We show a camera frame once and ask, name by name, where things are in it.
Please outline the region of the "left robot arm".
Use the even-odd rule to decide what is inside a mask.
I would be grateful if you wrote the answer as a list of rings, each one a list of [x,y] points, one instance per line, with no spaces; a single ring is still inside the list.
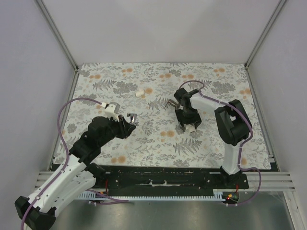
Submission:
[[[126,139],[136,129],[119,115],[118,120],[95,117],[87,131],[73,144],[62,165],[32,194],[15,201],[21,229],[48,230],[58,214],[81,193],[106,178],[106,171],[93,160],[115,138]]]

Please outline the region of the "white elbow fitting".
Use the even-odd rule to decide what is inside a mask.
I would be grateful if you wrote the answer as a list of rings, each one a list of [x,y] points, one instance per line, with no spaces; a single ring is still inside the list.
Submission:
[[[186,130],[188,133],[194,133],[196,132],[196,128],[194,125],[186,125]]]

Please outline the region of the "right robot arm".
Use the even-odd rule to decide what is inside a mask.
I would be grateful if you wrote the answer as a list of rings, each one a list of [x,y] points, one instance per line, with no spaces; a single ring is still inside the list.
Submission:
[[[174,98],[175,113],[180,128],[188,133],[195,132],[202,123],[199,110],[215,116],[218,133],[224,142],[224,160],[220,168],[220,181],[236,183],[241,174],[240,157],[242,146],[253,136],[252,124],[239,100],[224,103],[205,96],[200,90],[178,89]]]

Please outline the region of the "white elbow fitting left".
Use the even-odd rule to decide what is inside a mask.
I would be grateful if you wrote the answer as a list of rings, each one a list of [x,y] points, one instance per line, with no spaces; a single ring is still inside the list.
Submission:
[[[138,98],[138,97],[141,97],[145,94],[145,91],[143,89],[138,89],[137,91],[135,91],[135,96]]]

